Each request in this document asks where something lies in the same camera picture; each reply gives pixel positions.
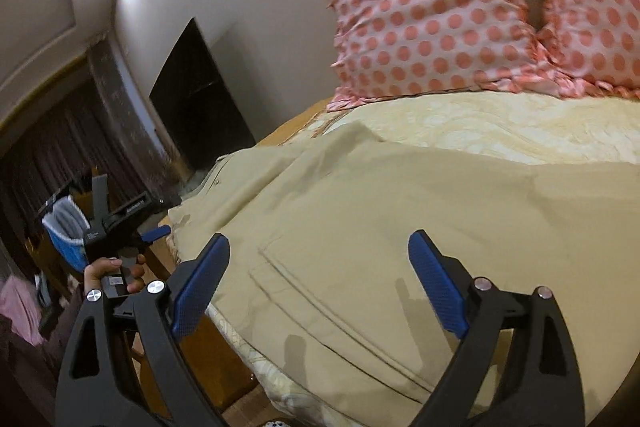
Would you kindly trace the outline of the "person's left hand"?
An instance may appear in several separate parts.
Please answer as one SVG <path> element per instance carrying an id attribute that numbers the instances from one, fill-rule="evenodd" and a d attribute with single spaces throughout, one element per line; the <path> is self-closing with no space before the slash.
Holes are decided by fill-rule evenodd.
<path id="1" fill-rule="evenodd" d="M 145 283 L 142 280 L 144 274 L 145 257 L 137 255 L 134 265 L 129 268 L 132 281 L 127 285 L 129 294 L 135 294 L 142 291 Z M 95 262 L 88 265 L 84 270 L 84 291 L 88 294 L 93 289 L 101 288 L 101 280 L 108 274 L 114 273 L 122 265 L 122 259 L 118 258 L 99 258 Z"/>

